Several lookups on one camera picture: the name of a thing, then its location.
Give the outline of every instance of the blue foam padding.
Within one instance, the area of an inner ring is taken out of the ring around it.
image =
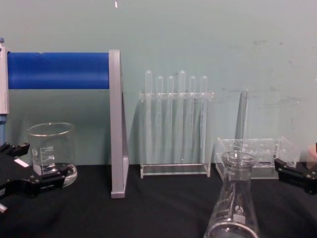
[[[9,53],[9,89],[109,89],[108,53]]]

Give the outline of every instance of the light blue wall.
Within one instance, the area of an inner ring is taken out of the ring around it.
[[[120,3],[117,9],[114,0],[0,0],[0,35],[15,52],[122,50],[133,163],[139,161],[130,132],[148,69],[207,75],[217,96],[215,136],[233,137],[238,91],[248,88],[248,137],[285,135],[303,149],[315,143],[315,0]],[[26,128],[37,122],[69,121],[77,127],[78,163],[108,161],[108,92],[11,91],[10,99],[10,142],[25,140]]]

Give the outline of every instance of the black tablecloth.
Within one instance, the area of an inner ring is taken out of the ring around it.
[[[110,166],[78,166],[78,178],[35,199],[11,196],[0,238],[202,238],[222,181],[206,176],[140,178],[131,166],[126,198],[111,199]],[[317,195],[253,180],[261,238],[316,238]]]

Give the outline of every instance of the glass beaker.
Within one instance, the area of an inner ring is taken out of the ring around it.
[[[251,197],[252,155],[222,154],[224,180],[204,238],[258,238],[259,228]]]
[[[28,129],[33,170],[39,174],[56,172],[58,167],[69,167],[64,187],[77,178],[75,165],[75,126],[65,122],[48,122]]]

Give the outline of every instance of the erlenmeyer flask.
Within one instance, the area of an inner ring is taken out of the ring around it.
[[[252,155],[226,152],[222,155],[224,181],[204,238],[259,238],[251,198]]]

